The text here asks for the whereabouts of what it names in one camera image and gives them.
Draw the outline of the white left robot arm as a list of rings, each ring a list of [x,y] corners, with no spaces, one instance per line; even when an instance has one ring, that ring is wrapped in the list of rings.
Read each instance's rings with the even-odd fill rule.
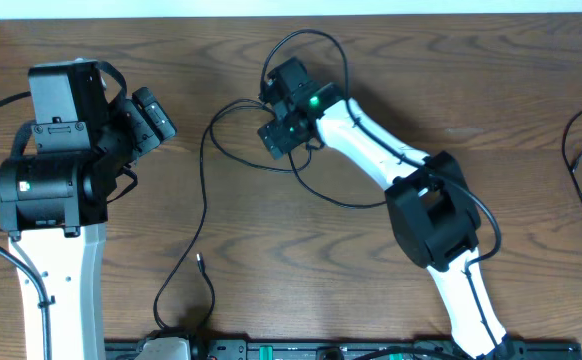
[[[177,130],[147,88],[105,94],[110,63],[76,59],[28,72],[35,117],[0,166],[0,229],[18,260],[30,359],[105,355],[101,266],[120,176]]]

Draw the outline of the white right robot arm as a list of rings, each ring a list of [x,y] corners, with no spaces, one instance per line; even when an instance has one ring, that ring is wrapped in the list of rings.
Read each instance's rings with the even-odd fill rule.
[[[413,148],[373,121],[334,83],[322,85],[291,58],[264,75],[261,100],[274,119],[258,133],[274,158],[312,139],[346,156],[383,191],[396,242],[433,281],[452,338],[472,359],[505,359],[507,332],[490,302],[478,249],[480,218],[490,214],[449,153]]]

